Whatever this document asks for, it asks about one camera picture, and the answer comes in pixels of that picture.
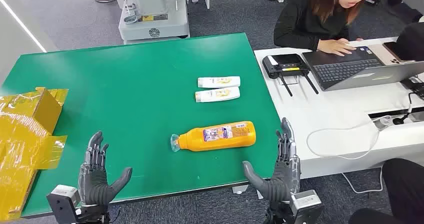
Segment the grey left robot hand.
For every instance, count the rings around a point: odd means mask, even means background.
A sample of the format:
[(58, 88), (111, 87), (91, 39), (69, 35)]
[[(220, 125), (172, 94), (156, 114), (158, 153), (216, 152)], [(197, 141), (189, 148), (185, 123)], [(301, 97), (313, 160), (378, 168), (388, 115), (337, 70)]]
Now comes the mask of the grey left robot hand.
[(109, 145), (102, 144), (103, 140), (101, 131), (90, 138), (80, 166), (78, 191), (84, 205), (108, 205), (132, 177), (133, 169), (126, 167), (117, 180), (108, 184), (106, 152)]

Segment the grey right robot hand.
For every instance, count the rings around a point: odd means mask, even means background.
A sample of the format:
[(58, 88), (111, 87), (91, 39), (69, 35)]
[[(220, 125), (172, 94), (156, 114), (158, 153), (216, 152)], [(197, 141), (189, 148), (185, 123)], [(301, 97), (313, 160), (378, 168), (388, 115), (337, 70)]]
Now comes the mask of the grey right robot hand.
[(244, 176), (264, 199), (270, 202), (288, 202), (292, 194), (300, 190), (301, 161), (297, 155), (297, 144), (293, 128), (286, 117), (281, 119), (282, 132), (276, 131), (277, 157), (269, 180), (255, 173), (252, 164), (242, 162)]

